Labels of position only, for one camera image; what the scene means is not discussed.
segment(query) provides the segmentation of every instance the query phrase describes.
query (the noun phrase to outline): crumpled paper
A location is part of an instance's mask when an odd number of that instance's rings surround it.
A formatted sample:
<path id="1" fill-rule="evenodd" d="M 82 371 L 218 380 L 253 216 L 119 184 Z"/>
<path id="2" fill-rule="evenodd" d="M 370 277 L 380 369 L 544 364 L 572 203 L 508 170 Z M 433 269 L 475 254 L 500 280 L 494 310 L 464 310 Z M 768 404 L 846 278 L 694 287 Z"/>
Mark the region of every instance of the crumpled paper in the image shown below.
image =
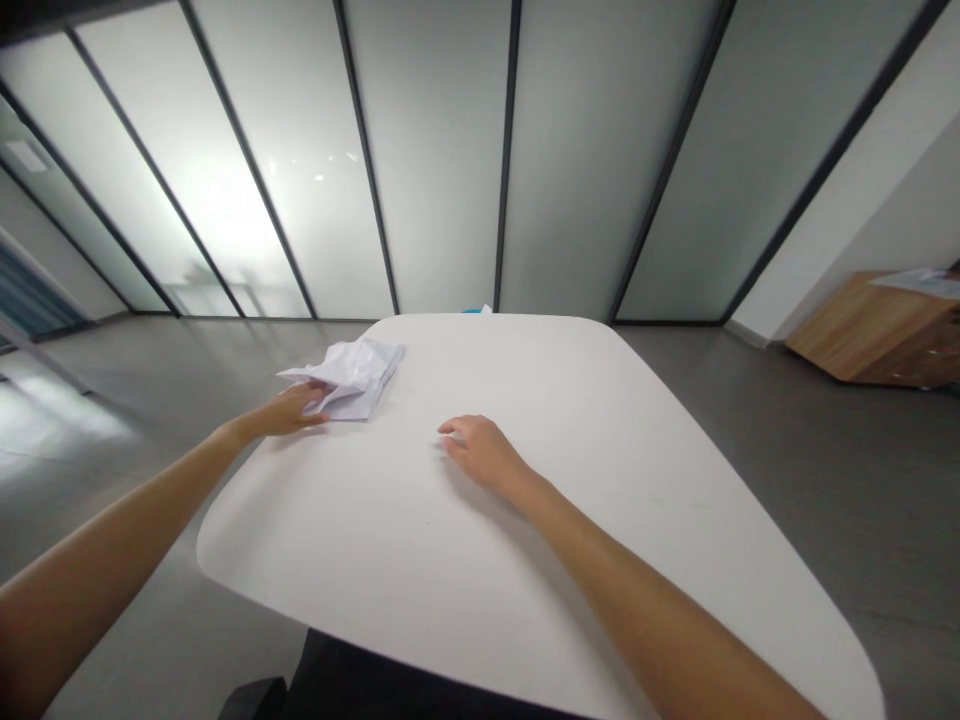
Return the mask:
<path id="1" fill-rule="evenodd" d="M 307 415 L 330 414 L 331 420 L 366 422 L 406 352 L 406 345 L 360 339 L 327 349 L 323 362 L 290 368 L 277 376 L 293 383 L 322 382 L 333 388 L 323 400 L 304 408 Z"/>

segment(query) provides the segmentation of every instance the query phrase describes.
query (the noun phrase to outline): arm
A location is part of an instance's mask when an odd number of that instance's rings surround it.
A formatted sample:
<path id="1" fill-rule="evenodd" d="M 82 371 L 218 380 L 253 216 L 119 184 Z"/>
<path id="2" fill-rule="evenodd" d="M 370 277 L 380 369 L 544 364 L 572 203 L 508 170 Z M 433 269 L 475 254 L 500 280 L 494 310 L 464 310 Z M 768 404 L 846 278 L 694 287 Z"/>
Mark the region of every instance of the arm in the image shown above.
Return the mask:
<path id="1" fill-rule="evenodd" d="M 483 416 L 439 432 L 456 463 L 512 503 L 550 544 L 664 718 L 823 716 L 682 590 L 597 527 Z"/>
<path id="2" fill-rule="evenodd" d="M 325 422 L 297 385 L 231 420 L 0 588 L 0 715 L 39 718 L 253 440 Z"/>

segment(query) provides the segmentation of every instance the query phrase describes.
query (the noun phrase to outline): white table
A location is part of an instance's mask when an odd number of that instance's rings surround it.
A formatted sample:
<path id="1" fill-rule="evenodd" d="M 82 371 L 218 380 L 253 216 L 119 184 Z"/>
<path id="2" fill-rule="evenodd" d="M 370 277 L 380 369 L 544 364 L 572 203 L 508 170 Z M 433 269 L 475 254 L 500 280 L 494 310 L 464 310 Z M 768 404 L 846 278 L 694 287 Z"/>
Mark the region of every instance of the white table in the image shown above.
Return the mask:
<path id="1" fill-rule="evenodd" d="M 884 717 L 873 668 L 827 594 L 611 329 L 403 315 L 365 337 L 408 345 L 373 420 L 264 441 L 203 522 L 209 577 L 456 680 L 584 715 L 654 717 L 543 541 L 435 442 L 441 421 L 481 413 L 828 717 Z"/>

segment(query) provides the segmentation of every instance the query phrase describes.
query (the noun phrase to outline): white paper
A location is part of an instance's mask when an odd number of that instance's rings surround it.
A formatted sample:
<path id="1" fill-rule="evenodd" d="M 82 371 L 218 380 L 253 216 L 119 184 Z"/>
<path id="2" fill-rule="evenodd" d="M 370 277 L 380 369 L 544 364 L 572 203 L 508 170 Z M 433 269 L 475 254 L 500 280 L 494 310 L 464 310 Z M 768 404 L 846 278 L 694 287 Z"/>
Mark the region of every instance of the white paper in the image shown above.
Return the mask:
<path id="1" fill-rule="evenodd" d="M 874 285 L 922 292 L 924 295 L 932 295 L 944 300 L 960 300 L 960 281 L 947 277 L 944 270 L 930 268 L 907 270 L 895 275 L 874 278 L 870 282 Z"/>
<path id="2" fill-rule="evenodd" d="M 328 412 L 331 420 L 366 422 L 406 349 L 376 340 L 337 343 L 327 349 L 320 365 L 290 368 L 277 375 L 294 383 L 320 381 L 333 387 L 323 400 L 307 405 L 306 414 Z"/>

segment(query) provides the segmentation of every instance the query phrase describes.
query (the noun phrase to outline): forearm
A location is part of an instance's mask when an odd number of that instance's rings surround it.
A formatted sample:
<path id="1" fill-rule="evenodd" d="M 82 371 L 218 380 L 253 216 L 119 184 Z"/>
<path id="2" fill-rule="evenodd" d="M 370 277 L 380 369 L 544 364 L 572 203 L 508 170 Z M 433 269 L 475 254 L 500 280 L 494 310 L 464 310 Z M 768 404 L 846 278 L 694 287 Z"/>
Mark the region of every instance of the forearm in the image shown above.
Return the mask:
<path id="1" fill-rule="evenodd" d="M 0 588 L 0 708 L 39 717 L 251 439 L 218 429 Z"/>
<path id="2" fill-rule="evenodd" d="M 822 718 L 770 666 L 549 482 L 511 498 L 580 587 L 665 718 Z"/>

